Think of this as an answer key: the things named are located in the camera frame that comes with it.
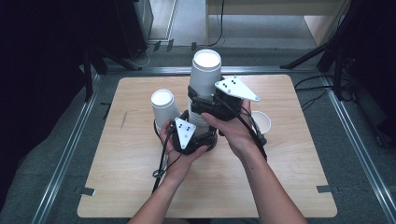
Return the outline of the black tripod stand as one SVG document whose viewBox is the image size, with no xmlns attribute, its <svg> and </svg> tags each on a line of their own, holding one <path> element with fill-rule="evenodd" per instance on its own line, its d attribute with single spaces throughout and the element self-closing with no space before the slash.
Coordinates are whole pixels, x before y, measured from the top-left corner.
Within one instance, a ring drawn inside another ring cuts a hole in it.
<svg viewBox="0 0 396 224">
<path fill-rule="evenodd" d="M 302 57 L 291 63 L 280 65 L 280 69 L 294 69 L 302 63 L 322 54 L 317 69 L 319 72 L 327 72 L 333 64 L 335 64 L 332 91 L 339 101 L 342 97 L 342 71 L 345 61 L 345 50 L 347 48 L 347 40 L 351 37 L 351 32 L 357 23 L 358 14 L 361 11 L 364 0 L 352 0 L 351 5 L 342 19 L 333 36 L 319 47 L 309 51 Z"/>
</svg>

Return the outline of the white paper cup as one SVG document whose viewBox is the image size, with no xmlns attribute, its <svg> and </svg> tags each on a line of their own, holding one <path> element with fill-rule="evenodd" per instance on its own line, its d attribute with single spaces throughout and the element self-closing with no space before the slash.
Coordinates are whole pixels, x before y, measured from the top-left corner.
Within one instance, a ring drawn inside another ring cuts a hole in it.
<svg viewBox="0 0 396 224">
<path fill-rule="evenodd" d="M 251 115 L 258 125 L 261 133 L 268 133 L 272 127 L 270 118 L 261 111 L 252 111 Z"/>
<path fill-rule="evenodd" d="M 199 97 L 210 99 L 216 91 L 215 83 L 220 80 L 220 71 L 220 55 L 212 49 L 201 49 L 192 59 L 190 86 Z"/>
</svg>

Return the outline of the light wooden furniture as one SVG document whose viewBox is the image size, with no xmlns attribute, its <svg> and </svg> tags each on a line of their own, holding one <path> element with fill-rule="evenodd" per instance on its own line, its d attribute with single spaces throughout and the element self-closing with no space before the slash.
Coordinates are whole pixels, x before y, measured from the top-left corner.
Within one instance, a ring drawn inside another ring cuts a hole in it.
<svg viewBox="0 0 396 224">
<path fill-rule="evenodd" d="M 209 16 L 280 15 L 303 16 L 317 46 L 332 34 L 337 19 L 347 13 L 351 0 L 205 0 L 205 38 L 209 39 Z"/>
</svg>

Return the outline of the black metal stand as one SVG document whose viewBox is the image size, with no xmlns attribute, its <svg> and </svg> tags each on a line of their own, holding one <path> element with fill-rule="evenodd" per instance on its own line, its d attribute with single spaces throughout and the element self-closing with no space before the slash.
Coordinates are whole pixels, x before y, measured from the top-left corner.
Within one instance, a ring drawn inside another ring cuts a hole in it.
<svg viewBox="0 0 396 224">
<path fill-rule="evenodd" d="M 85 77 L 85 101 L 88 102 L 93 96 L 92 68 L 99 74 L 106 75 L 108 67 L 105 58 L 121 65 L 128 70 L 141 70 L 141 65 L 133 65 L 115 54 L 99 48 L 95 45 L 88 45 L 83 51 L 83 74 Z"/>
</svg>

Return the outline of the aluminium frame rail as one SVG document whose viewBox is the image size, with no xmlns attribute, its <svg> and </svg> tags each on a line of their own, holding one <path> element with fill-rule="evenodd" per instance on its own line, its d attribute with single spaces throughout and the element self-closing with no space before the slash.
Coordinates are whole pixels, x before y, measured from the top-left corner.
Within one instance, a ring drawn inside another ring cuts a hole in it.
<svg viewBox="0 0 396 224">
<path fill-rule="evenodd" d="M 363 144 L 345 103 L 340 101 L 333 91 L 329 92 L 329 97 L 386 219 L 389 224 L 396 224 L 396 201 L 376 168 L 367 147 Z"/>
<path fill-rule="evenodd" d="M 93 77 L 93 94 L 89 100 L 83 104 L 81 111 L 78 114 L 78 119 L 74 125 L 74 128 L 68 137 L 64 151 L 61 154 L 60 159 L 55 167 L 55 170 L 51 176 L 48 185 L 45 188 L 43 197 L 40 201 L 39 206 L 35 211 L 35 215 L 32 218 L 31 224 L 45 224 L 50 213 L 51 207 L 57 197 L 57 194 L 61 188 L 64 181 L 64 177 L 70 165 L 70 162 L 74 156 L 75 150 L 77 148 L 79 139 L 85 128 L 86 122 L 91 114 L 93 105 L 97 98 L 102 78 L 100 75 L 95 75 Z"/>
<path fill-rule="evenodd" d="M 289 73 L 316 73 L 318 69 L 315 66 L 301 66 L 293 69 L 281 68 L 276 66 L 222 66 L 223 75 L 272 75 L 272 74 L 289 74 Z M 109 75 L 120 75 L 127 77 L 180 77 L 188 76 L 191 73 L 189 66 L 175 67 L 144 67 L 137 70 L 128 70 L 123 67 L 113 67 L 107 72 Z"/>
</svg>

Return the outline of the black cabinet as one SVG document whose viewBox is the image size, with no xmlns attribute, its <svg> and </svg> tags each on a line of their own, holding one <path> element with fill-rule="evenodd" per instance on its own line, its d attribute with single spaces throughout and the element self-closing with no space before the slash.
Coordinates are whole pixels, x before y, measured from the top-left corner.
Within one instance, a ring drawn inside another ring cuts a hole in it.
<svg viewBox="0 0 396 224">
<path fill-rule="evenodd" d="M 147 49 L 153 23 L 150 0 L 113 0 L 126 44 L 127 56 L 131 58 Z"/>
</svg>

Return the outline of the person's left hand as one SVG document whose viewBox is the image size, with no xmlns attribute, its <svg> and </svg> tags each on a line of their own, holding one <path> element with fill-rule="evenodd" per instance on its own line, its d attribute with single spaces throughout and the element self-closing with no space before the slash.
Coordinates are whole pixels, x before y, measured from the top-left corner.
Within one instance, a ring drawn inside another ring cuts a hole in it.
<svg viewBox="0 0 396 224">
<path fill-rule="evenodd" d="M 173 181 L 180 185 L 186 178 L 191 165 L 207 151 L 208 146 L 201 146 L 190 155 L 180 154 L 175 151 L 173 144 L 166 139 L 170 126 L 171 121 L 166 121 L 160 132 L 161 141 L 165 146 L 165 155 L 168 157 L 168 165 L 163 181 Z"/>
</svg>

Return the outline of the short stack of white cups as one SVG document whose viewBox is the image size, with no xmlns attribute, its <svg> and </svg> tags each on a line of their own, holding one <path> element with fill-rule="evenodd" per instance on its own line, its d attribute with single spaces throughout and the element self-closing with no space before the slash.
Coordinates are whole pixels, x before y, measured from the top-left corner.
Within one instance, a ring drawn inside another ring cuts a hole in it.
<svg viewBox="0 0 396 224">
<path fill-rule="evenodd" d="M 155 118 L 155 128 L 159 133 L 168 120 L 180 116 L 174 94 L 167 89 L 160 89 L 152 93 L 151 106 Z"/>
</svg>

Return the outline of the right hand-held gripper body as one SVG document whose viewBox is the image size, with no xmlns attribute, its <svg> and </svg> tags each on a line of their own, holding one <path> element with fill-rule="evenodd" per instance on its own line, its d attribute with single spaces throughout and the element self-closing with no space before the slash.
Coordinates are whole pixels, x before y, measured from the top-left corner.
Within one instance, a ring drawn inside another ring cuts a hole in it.
<svg viewBox="0 0 396 224">
<path fill-rule="evenodd" d="M 240 114 L 243 100 L 259 102 L 261 99 L 237 76 L 223 77 L 215 83 L 215 88 L 210 98 L 212 103 L 205 107 L 203 113 L 223 121 L 234 119 Z"/>
</svg>

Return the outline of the person's right hand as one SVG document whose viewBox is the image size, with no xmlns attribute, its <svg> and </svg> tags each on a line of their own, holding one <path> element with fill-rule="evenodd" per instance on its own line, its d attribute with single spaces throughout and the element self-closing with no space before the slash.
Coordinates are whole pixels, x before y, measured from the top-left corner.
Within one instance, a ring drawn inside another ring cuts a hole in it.
<svg viewBox="0 0 396 224">
<path fill-rule="evenodd" d="M 215 127 L 225 136 L 230 149 L 240 161 L 247 162 L 251 158 L 263 160 L 264 156 L 249 132 L 252 126 L 248 117 L 251 112 L 249 100 L 242 102 L 241 112 L 239 117 L 229 121 L 217 119 L 208 113 L 202 113 L 201 117 L 207 124 Z"/>
</svg>

